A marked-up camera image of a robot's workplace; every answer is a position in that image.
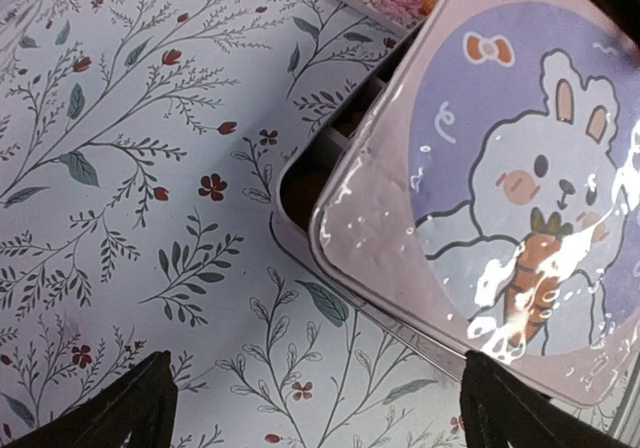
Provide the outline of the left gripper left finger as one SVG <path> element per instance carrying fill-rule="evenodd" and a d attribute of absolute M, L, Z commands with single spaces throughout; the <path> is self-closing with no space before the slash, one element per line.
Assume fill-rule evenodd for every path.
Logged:
<path fill-rule="evenodd" d="M 170 352 L 153 352 L 92 399 L 9 445 L 169 447 L 178 399 L 170 365 Z"/>

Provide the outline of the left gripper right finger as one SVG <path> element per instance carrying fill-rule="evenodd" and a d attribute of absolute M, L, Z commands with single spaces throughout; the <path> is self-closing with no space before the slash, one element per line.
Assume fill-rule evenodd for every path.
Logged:
<path fill-rule="evenodd" d="M 563 411 L 483 352 L 465 354 L 459 398 L 468 447 L 637 447 L 639 414 L 626 433 L 604 433 Z"/>

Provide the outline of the silver tin lid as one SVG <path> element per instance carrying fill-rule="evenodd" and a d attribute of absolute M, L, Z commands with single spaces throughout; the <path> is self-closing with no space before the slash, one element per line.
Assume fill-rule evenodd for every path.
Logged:
<path fill-rule="evenodd" d="M 639 350 L 639 53 L 589 0 L 439 0 L 409 109 L 424 320 L 537 390 L 600 402 Z"/>

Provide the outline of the metal tin with white dividers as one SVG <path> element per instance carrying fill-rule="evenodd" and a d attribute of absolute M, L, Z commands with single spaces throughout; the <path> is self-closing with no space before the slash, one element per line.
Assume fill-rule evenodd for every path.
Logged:
<path fill-rule="evenodd" d="M 410 353 L 460 381 L 461 347 L 424 320 L 442 302 L 433 293 L 414 235 L 407 180 L 409 109 L 388 119 L 407 76 L 411 31 L 343 98 L 322 93 L 307 110 L 330 106 L 301 154 L 277 182 L 269 228 L 278 246 L 340 302 L 375 323 Z"/>

